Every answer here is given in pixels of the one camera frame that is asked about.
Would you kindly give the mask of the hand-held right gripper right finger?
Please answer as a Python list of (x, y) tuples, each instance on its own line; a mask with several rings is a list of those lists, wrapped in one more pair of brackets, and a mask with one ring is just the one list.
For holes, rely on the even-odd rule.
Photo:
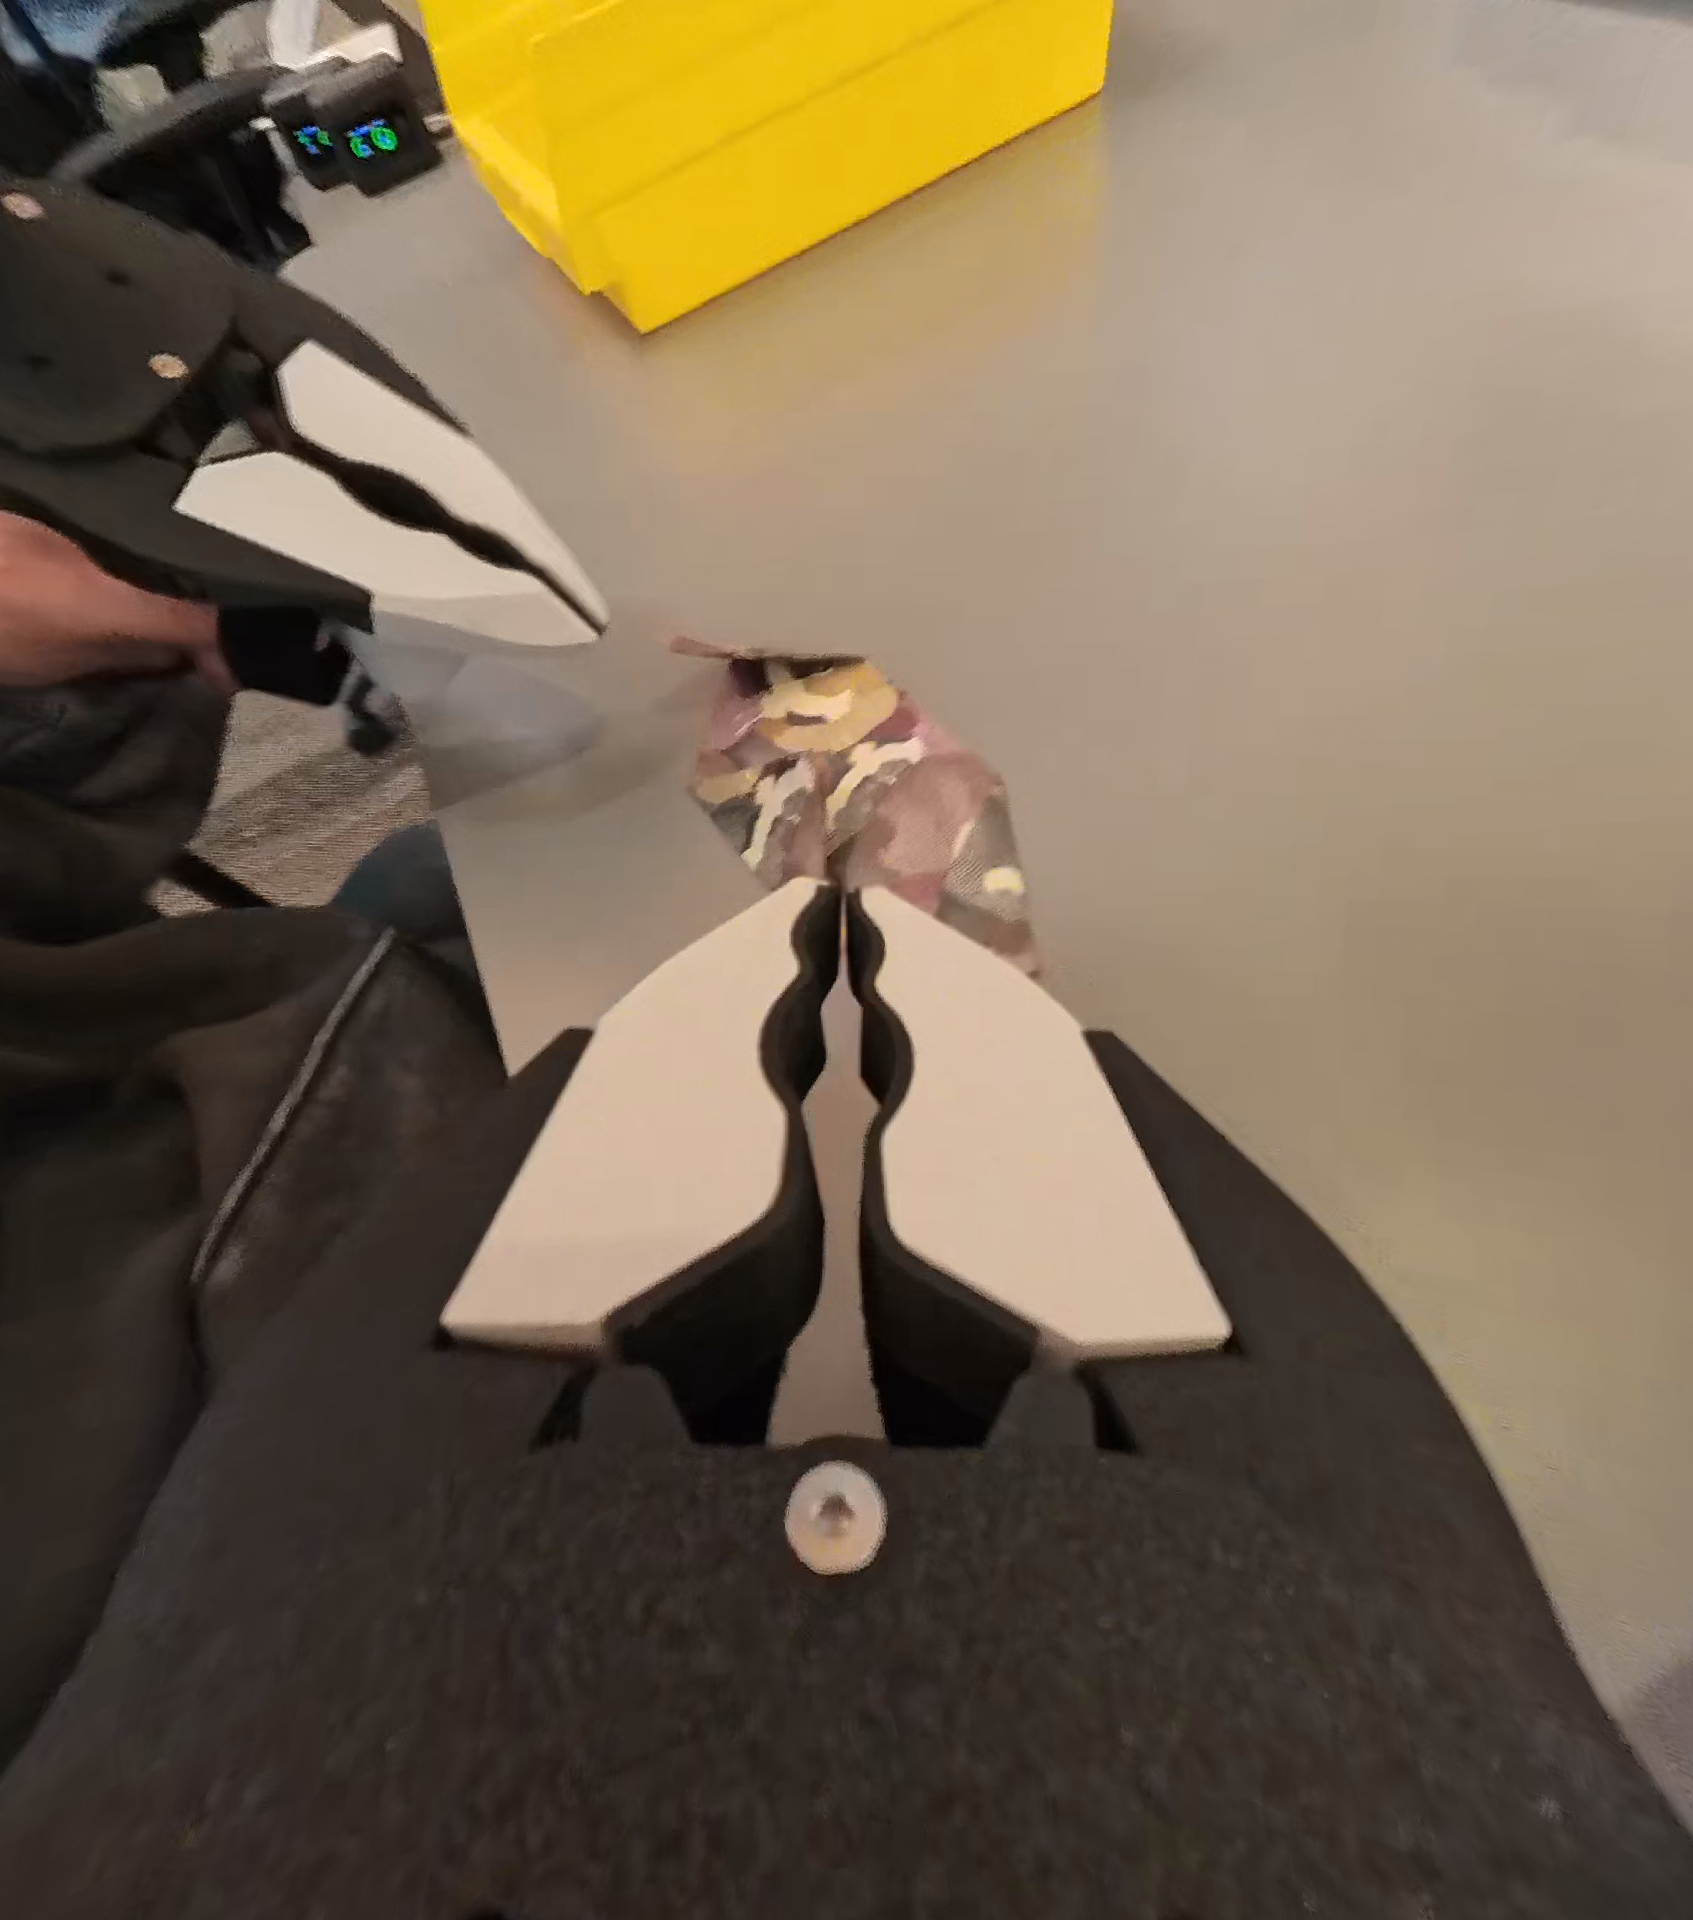
[(847, 901), (875, 1101), (859, 1290), (888, 1442), (984, 1445), (1026, 1377), (1235, 1335), (1088, 1031), (885, 888)]

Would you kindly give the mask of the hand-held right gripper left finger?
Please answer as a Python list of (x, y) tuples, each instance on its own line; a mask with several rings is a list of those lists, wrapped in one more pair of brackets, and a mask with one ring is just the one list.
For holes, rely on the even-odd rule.
[(763, 1442), (824, 1283), (805, 1103), (839, 949), (839, 890), (791, 881), (621, 996), (576, 1040), (442, 1333), (644, 1367), (701, 1442)]

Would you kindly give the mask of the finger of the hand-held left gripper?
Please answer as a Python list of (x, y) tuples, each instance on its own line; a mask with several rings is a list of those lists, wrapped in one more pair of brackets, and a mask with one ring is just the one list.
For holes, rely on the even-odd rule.
[(606, 601), (569, 545), (455, 421), (319, 342), (294, 349), (277, 386), (298, 451), (378, 516), (404, 511), (470, 555), (530, 575), (594, 632), (606, 630)]
[(559, 590), (526, 571), (477, 558), (442, 532), (394, 524), (283, 451), (197, 468), (177, 498), (177, 511), (363, 588), (382, 634), (401, 623), (421, 623), (444, 630), (455, 645), (534, 650), (569, 650), (603, 638), (599, 618), (578, 610), (576, 590)]

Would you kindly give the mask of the crane patterned origami paper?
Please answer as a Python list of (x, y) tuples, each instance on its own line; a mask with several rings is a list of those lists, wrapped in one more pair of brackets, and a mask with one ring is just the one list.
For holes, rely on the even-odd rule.
[(671, 640), (718, 668), (690, 796), (768, 890), (885, 888), (1041, 976), (1026, 865), (994, 766), (863, 658)]

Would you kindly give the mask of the person's left forearm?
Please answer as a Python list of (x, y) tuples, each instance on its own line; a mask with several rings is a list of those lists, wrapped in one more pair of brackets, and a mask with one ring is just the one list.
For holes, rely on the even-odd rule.
[(0, 687), (0, 938), (139, 926), (220, 762), (230, 695), (180, 673)]

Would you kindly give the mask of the person's left hand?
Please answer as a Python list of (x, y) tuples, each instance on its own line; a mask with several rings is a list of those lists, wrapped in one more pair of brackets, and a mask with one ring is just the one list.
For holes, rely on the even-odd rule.
[(211, 607), (120, 581), (68, 538), (0, 509), (0, 687), (166, 673), (234, 693)]

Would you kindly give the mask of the person's blue jeans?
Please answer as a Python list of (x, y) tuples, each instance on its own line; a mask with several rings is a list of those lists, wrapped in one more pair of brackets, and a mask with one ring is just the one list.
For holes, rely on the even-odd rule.
[(412, 946), (440, 949), (468, 938), (465, 906), (437, 824), (390, 833), (340, 884), (330, 906), (390, 931)]

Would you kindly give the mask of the yellow plastic bin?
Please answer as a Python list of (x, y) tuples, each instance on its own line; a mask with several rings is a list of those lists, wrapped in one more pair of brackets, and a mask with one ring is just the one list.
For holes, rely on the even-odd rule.
[(1111, 2), (425, 2), (506, 223), (637, 331), (1090, 102)]

